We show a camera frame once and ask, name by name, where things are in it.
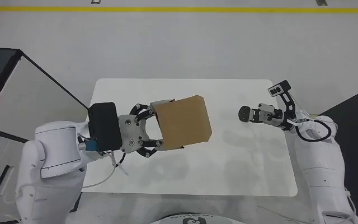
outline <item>white table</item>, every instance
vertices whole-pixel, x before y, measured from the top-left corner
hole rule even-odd
[[[213,134],[206,143],[182,150],[157,152],[144,158],[126,155],[123,167],[105,183],[84,192],[295,196],[297,186],[284,133],[265,124],[242,123],[238,110],[264,102],[277,107],[267,92],[269,80],[155,80],[101,79],[91,104],[112,101],[117,114],[128,114],[136,103],[203,96]],[[147,132],[161,137],[155,119]],[[122,152],[115,153],[116,159]],[[111,172],[109,158],[88,164],[84,185],[103,180]]]

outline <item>yellow floor stripe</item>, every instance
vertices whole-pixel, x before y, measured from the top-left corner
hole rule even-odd
[[[358,8],[0,6],[3,12],[358,13]]]

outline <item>brown cardboard box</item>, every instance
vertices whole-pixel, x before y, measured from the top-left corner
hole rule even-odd
[[[174,149],[209,140],[211,126],[203,97],[196,95],[156,105],[154,109],[165,148]]]

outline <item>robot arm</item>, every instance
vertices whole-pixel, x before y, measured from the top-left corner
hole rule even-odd
[[[287,81],[268,89],[272,97],[281,96],[286,111],[266,104],[259,104],[258,109],[243,106],[239,119],[269,124],[296,136],[297,161],[309,188],[312,223],[358,223],[355,208],[351,209],[347,198],[349,192],[344,187],[345,166],[335,141],[335,123],[327,116],[312,118],[304,110],[295,112],[293,98],[288,93],[290,89]]]
[[[165,150],[161,139],[149,138],[145,122],[155,116],[155,105],[169,101],[136,104],[129,114],[120,116],[113,103],[94,104],[88,110],[89,122],[53,122],[38,127],[35,140],[23,147],[17,179],[16,205],[23,223],[64,224],[81,189],[109,179],[126,153],[137,151],[148,158]],[[115,150],[124,153],[118,163]],[[83,186],[86,165],[105,157],[110,157],[114,166],[111,175]]]

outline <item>white cable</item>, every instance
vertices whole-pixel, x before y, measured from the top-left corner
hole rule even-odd
[[[112,159],[112,165],[113,165],[112,173],[106,179],[104,179],[103,181],[101,181],[101,182],[99,182],[97,184],[92,184],[92,185],[89,185],[89,186],[83,186],[82,189],[83,188],[91,188],[93,186],[103,184],[104,182],[106,182],[114,174],[114,171],[116,171],[116,158],[114,156],[114,153],[112,152],[111,154],[109,154],[109,153],[105,152],[105,154],[107,154]]]
[[[89,186],[83,186],[83,188],[91,188],[93,186],[97,186],[97,185],[100,185],[100,184],[103,184],[104,182],[106,182],[112,175],[113,173],[115,172],[116,170],[116,158],[114,156],[114,153],[112,152],[111,154],[109,153],[106,153],[110,158],[111,158],[111,161],[112,161],[112,165],[113,165],[113,171],[111,172],[111,174],[106,178],[104,179],[103,181],[97,183],[97,184],[92,184],[92,185],[89,185]],[[24,184],[22,185],[19,189],[18,189],[18,194],[17,194],[17,197],[15,199],[15,201],[13,202],[9,202],[10,204],[16,202],[18,200],[18,198],[20,198],[22,196],[22,189],[26,186],[38,186],[38,187],[41,187],[41,188],[65,188],[65,189],[72,189],[72,187],[70,186],[56,186],[56,185],[38,185],[38,184]]]
[[[310,118],[312,118],[312,119],[314,119],[314,120],[319,120],[319,119],[317,119],[317,118],[312,117],[307,111],[305,111],[305,110],[298,104],[298,102],[296,101],[296,99],[293,97],[292,94],[289,93],[289,95],[291,96],[291,98],[293,99],[293,101],[295,102],[295,104],[301,109],[301,111],[302,111],[306,116],[308,116],[308,117],[310,117]],[[327,122],[327,121],[325,121],[325,120],[323,120],[323,122],[335,124],[335,126],[336,126],[336,133],[335,133],[335,136],[334,136],[334,137],[336,137],[336,134],[337,134],[337,132],[338,132],[338,124],[335,123],[335,122]]]
[[[290,217],[284,216],[283,214],[279,214],[279,213],[274,212],[274,211],[272,211],[272,210],[270,210],[270,209],[268,209],[268,208],[264,208],[264,207],[261,207],[261,206],[257,206],[257,207],[260,208],[260,209],[262,209],[262,210],[264,210],[264,211],[266,211],[266,212],[271,212],[271,213],[273,213],[273,214],[276,214],[276,215],[278,215],[278,216],[281,216],[282,218],[286,218],[288,221],[291,221],[291,222],[295,222],[295,223],[301,222],[301,223],[304,223],[304,224],[310,224],[309,222],[304,222],[304,221],[301,221],[301,220],[296,220],[296,219],[294,219],[294,218],[290,218]]]
[[[348,216],[348,217],[345,218],[344,220],[340,220],[340,221],[337,222],[336,224],[340,224],[340,223],[343,223],[343,222],[345,222],[345,221],[347,221],[347,220],[350,220],[350,219],[354,218],[354,216],[356,215],[356,212],[357,212],[356,206],[354,205],[354,203],[353,203],[353,201],[352,201],[352,199],[351,199],[351,193],[348,191],[347,188],[345,188],[345,190],[346,190],[346,193],[347,193],[347,197],[348,197],[349,201],[351,202],[351,204],[352,204],[352,206],[353,206],[353,214],[350,215],[350,216]]]

